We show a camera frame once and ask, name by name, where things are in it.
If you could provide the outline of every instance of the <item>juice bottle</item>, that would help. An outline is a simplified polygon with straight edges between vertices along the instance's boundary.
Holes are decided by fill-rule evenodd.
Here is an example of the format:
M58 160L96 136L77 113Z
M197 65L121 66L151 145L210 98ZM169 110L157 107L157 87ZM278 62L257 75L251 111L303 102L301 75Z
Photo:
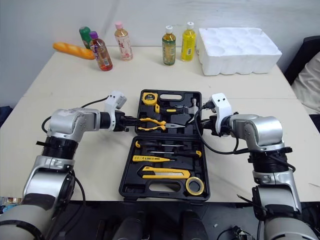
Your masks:
M86 49L90 49L91 37L89 33L91 32L90 28L87 26L82 26L79 29L79 33L82 39L82 42Z
M196 33L193 30L194 25L192 21L188 21L186 30L182 34L181 60L183 61L191 61L195 54Z
M172 33L173 27L165 27L165 35L162 37L162 58L166 65L173 65L176 61L176 36Z
M124 26L121 21L115 23L116 31L114 33L116 42L119 45L122 60L129 61L133 58L131 44L128 36L128 32L124 30Z
M92 38L90 42L90 48L94 53L95 59L102 71L109 71L112 69L113 65L106 48L105 42L98 38L98 34L95 31L90 32L90 37Z

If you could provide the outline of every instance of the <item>pink bottle cap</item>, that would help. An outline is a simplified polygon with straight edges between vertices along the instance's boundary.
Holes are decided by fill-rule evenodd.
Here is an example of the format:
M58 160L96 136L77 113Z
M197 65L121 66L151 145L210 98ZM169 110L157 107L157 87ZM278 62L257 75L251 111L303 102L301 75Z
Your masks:
M121 21L117 21L117 22L115 23L115 28L116 28L116 29L123 29L124 26L123 26L123 24L122 24Z

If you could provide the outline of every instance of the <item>white foam packaging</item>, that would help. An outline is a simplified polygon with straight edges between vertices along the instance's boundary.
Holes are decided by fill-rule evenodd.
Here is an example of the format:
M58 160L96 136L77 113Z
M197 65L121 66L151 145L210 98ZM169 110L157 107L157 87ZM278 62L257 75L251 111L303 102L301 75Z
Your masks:
M282 55L260 28L199 28L196 41L206 76L268 73Z

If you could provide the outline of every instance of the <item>pliers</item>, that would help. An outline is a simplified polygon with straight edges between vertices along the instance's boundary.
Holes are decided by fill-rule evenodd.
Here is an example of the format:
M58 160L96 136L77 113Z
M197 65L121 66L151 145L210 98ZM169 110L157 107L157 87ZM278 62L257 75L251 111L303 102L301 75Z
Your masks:
M145 127L141 127L139 126L138 129L139 130L143 130L143 131L152 131L152 130L157 130L157 129L161 129L162 131L165 131L166 129L176 129L176 128L185 128L185 125L180 125L180 124L176 124L176 123L167 123L166 121L158 121L156 119L152 119L150 117L147 118L140 118L139 119L140 122L151 122L151 123L155 123L158 126L154 126L154 127L150 127L150 128L145 128Z

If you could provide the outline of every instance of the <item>toolbox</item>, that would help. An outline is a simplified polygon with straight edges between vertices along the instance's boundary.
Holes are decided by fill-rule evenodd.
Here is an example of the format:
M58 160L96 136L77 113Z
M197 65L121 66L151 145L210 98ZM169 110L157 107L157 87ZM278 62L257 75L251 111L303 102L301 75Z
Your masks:
M135 127L119 193L125 201L167 198L200 203L209 199L205 147L194 119L202 106L197 91L141 91Z

